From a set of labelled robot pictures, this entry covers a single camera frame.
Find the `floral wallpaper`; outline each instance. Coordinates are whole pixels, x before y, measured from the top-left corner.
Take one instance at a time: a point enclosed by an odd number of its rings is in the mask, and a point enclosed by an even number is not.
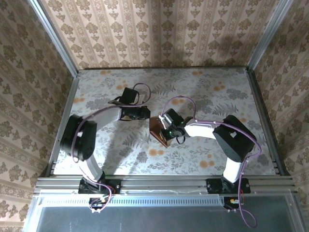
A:
[[[255,73],[309,218],[309,1],[294,0]]]
[[[41,0],[79,69],[246,66],[279,0]]]
[[[168,99],[183,95],[196,102],[197,118],[201,120],[221,121],[229,114],[238,117],[255,134],[263,149],[261,156],[249,161],[245,173],[275,174],[244,68],[81,71],[71,114],[82,116],[100,109],[109,100],[121,96],[125,87],[133,87],[138,82],[151,88],[147,106],[152,116],[162,111]],[[147,88],[138,86],[137,90],[140,99],[145,99]],[[183,118],[193,113],[193,105],[184,99],[174,99],[169,108]],[[108,124],[97,132],[94,156],[106,174],[119,175],[222,174],[226,163],[226,155],[214,139],[187,138],[183,145],[174,140],[170,147],[163,147],[149,135],[149,120]],[[61,151],[54,174],[82,173]]]
[[[25,0],[0,0],[0,232],[25,222],[72,77]]]

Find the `robotic arm base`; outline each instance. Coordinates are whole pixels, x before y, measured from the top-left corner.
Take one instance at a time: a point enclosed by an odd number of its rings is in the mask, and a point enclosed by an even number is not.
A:
[[[101,178],[98,180],[98,183],[105,184],[112,187],[113,194],[119,194],[121,190],[121,180],[120,179],[105,179],[105,173],[103,172]],[[82,178],[79,187],[79,194],[109,194],[109,191],[101,185],[97,185],[91,181],[88,181],[86,178]]]
[[[231,183],[223,176],[221,176],[221,178],[206,179],[207,192],[208,194],[237,194],[238,183],[239,180],[235,183]],[[240,189],[243,193],[251,193],[249,180],[247,178],[242,178]]]

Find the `wallpaper wall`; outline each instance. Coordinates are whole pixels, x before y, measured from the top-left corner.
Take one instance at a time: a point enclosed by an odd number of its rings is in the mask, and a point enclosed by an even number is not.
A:
[[[278,0],[41,0],[75,65],[245,66]]]
[[[309,1],[294,0],[255,73],[279,152],[309,215]]]
[[[0,232],[21,231],[72,77],[23,0],[0,1]]]

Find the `floral tablecloth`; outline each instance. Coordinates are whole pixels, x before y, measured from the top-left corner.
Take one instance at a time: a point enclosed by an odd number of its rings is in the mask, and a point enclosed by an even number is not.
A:
[[[251,159],[246,174],[275,174],[262,126],[244,68],[89,70],[80,74],[71,114],[86,115],[121,96],[125,87],[144,82],[151,88],[147,104],[152,116],[168,99],[183,95],[197,104],[197,118],[222,120],[232,114],[257,137],[263,154]],[[147,88],[139,86],[141,94]],[[193,105],[175,99],[173,108],[183,118],[192,116]],[[149,135],[149,120],[117,121],[99,130],[94,156],[106,174],[222,174],[226,156],[216,140],[187,138],[164,148]],[[64,152],[59,153],[54,174],[81,174]]]

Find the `aluminum frame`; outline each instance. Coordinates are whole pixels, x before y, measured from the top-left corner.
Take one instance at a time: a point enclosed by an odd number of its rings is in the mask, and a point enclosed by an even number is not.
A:
[[[252,70],[255,69],[258,62],[260,61],[263,54],[265,53],[270,41],[274,37],[277,29],[279,28],[281,22],[283,21],[292,3],[293,3],[293,0],[280,0],[279,1],[274,11],[274,14],[270,18],[269,23],[266,26],[265,31],[248,62],[248,66]]]
[[[280,156],[278,153],[277,142],[274,139],[275,133],[270,123],[270,119],[267,113],[265,103],[263,101],[263,98],[261,97],[262,96],[261,90],[255,78],[254,71],[250,68],[246,68],[246,72],[247,72],[249,85],[252,91],[253,99],[255,101],[255,106],[259,114],[260,120],[261,120],[262,128],[264,131],[264,135],[265,135],[266,143],[269,148],[270,155],[276,161],[279,174],[289,175],[280,159]]]
[[[126,196],[198,196],[208,195],[206,179],[219,175],[109,175],[106,179],[121,179],[120,195]],[[291,176],[249,175],[251,194],[280,194],[290,189],[297,193]],[[81,175],[54,175],[38,179],[34,195],[78,194]]]
[[[120,194],[113,196],[110,207],[130,206],[211,206],[222,207],[224,196],[236,194],[208,194],[206,179],[220,176],[202,175],[132,175],[106,176],[107,179],[122,179]],[[25,222],[26,231],[36,231],[43,207],[87,207],[90,197],[100,194],[77,194],[81,175],[52,176],[38,179],[29,213]],[[245,197],[284,196],[295,231],[305,232],[306,226],[300,214],[296,187],[291,176],[245,176],[251,193]]]
[[[55,45],[57,51],[61,55],[65,64],[67,65],[73,78],[76,78],[78,74],[77,67],[75,66],[69,52],[67,51],[65,45],[63,44],[57,30],[55,29],[41,1],[40,0],[29,0],[29,3],[32,6],[34,12],[39,17],[40,21],[42,22],[42,25],[44,26],[51,40],[53,41],[53,44]]]

